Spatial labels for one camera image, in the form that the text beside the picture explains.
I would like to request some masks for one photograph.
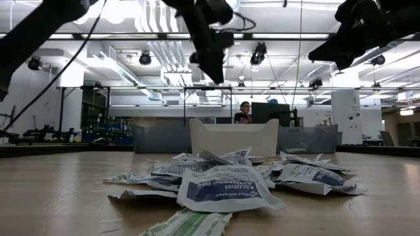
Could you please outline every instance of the table surface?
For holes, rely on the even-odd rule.
[[[103,184],[102,179],[123,172],[147,174],[153,161],[172,156],[86,152],[0,159],[0,235],[138,235],[181,207],[174,199],[110,202],[109,193],[141,187]],[[286,209],[234,213],[226,235],[419,234],[420,159],[353,153],[322,159],[355,168],[352,179],[369,191],[318,196],[274,190]]]

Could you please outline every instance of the ceiling fixture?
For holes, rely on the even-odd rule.
[[[322,86],[322,79],[321,78],[316,78],[315,80],[309,82],[309,86],[310,88],[318,88]]]
[[[265,54],[267,53],[267,47],[264,42],[258,42],[255,51],[252,53],[251,57],[251,66],[259,66],[261,62],[265,59]]]
[[[140,62],[141,65],[147,66],[152,63],[152,59],[150,58],[150,52],[145,50],[142,51],[142,55],[140,56],[140,59],[138,59],[138,62]]]
[[[32,56],[28,62],[28,68],[33,71],[39,71],[42,69],[42,62],[40,56]]]
[[[383,64],[385,64],[385,57],[383,55],[379,55],[377,57],[375,57],[374,59],[372,59],[369,64],[372,64],[374,66],[382,66]]]

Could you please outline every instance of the alcohol prep pad packet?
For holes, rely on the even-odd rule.
[[[221,165],[198,173],[184,171],[177,203],[196,212],[237,212],[285,203],[271,195],[260,173],[249,166]]]

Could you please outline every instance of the white plastic bin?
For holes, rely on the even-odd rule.
[[[203,150],[216,155],[252,147],[251,155],[275,157],[278,137],[278,119],[267,124],[206,124],[190,120],[192,154]]]

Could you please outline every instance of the blue label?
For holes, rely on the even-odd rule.
[[[324,184],[328,184],[329,186],[343,186],[343,184],[346,182],[346,179],[342,178],[341,176],[330,173],[327,171],[318,171],[318,173],[315,174],[313,177],[313,181],[321,182]]]
[[[254,182],[237,180],[211,180],[198,184],[190,182],[186,197],[195,202],[261,198]]]

